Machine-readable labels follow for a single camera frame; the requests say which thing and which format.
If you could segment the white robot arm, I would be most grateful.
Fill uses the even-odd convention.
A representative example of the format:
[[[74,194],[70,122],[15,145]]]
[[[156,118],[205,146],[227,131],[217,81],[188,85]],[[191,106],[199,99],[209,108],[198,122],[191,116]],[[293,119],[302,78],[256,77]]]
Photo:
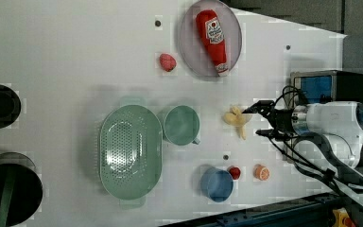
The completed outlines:
[[[363,174],[355,168],[363,148],[363,104],[354,101],[311,103],[278,110],[260,100],[245,110],[270,124],[256,133],[280,149],[303,175],[363,207]]]

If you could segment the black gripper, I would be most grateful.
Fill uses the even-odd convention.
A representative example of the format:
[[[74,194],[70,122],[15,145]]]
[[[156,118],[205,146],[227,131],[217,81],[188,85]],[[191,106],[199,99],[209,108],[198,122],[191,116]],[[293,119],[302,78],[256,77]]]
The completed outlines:
[[[243,111],[243,114],[266,114],[273,129],[257,130],[255,133],[279,141],[291,139],[294,135],[291,123],[292,113],[291,109],[277,109],[272,100],[259,100]]]

